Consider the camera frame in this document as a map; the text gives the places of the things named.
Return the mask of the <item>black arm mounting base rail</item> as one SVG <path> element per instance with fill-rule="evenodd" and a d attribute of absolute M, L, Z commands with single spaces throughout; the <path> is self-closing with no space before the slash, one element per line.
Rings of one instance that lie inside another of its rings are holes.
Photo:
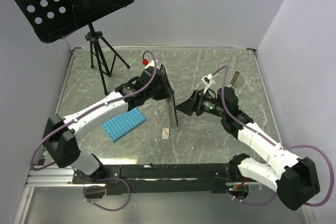
<path fill-rule="evenodd" d="M 238 168 L 229 163 L 106 165 L 101 178 L 111 180 L 99 182 L 75 172 L 72 183 L 106 185 L 107 195 L 121 195 L 128 189 L 120 179 L 128 183 L 132 193 L 226 193 L 229 185 L 244 180 Z"/>

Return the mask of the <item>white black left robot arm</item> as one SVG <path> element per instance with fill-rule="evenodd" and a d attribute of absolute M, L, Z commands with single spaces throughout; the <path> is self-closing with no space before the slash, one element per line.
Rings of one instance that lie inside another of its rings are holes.
<path fill-rule="evenodd" d="M 43 146 L 58 167 L 70 166 L 85 174 L 92 183 L 103 179 L 103 164 L 94 154 L 82 151 L 78 141 L 105 121 L 144 105 L 145 101 L 165 100 L 174 95 L 165 67 L 150 62 L 139 77 L 118 86 L 101 101 L 77 113 L 51 116 L 46 124 Z"/>

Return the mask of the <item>beige black large stapler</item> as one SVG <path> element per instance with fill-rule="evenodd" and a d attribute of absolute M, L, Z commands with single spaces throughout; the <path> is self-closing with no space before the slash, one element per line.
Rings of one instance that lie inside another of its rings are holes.
<path fill-rule="evenodd" d="M 166 98 L 166 109 L 170 127 L 178 127 L 178 119 L 175 108 L 175 97 Z"/>

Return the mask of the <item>pale green small stapler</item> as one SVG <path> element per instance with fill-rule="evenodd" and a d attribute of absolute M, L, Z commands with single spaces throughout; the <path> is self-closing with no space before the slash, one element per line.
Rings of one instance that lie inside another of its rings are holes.
<path fill-rule="evenodd" d="M 232 77 L 232 79 L 231 79 L 231 81 L 230 81 L 230 83 L 228 85 L 229 88 L 233 88 L 234 87 L 234 85 L 236 84 L 236 82 L 237 82 L 237 80 L 239 78 L 239 75 L 240 75 L 240 72 L 239 71 L 235 71 L 235 73 L 234 73 L 234 75 L 233 75 L 233 77 Z"/>

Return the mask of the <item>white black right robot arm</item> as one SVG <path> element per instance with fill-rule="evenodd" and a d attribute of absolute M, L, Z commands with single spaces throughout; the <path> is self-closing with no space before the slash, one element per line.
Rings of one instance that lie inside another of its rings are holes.
<path fill-rule="evenodd" d="M 315 163 L 284 149 L 275 140 L 266 140 L 267 134 L 239 108 L 234 89 L 220 88 L 215 98 L 204 90 L 195 90 L 176 109 L 188 116 L 209 113 L 220 117 L 227 133 L 264 160 L 260 163 L 247 154 L 235 156 L 229 168 L 233 180 L 241 181 L 246 177 L 260 182 L 272 189 L 291 210 L 297 210 L 320 192 Z"/>

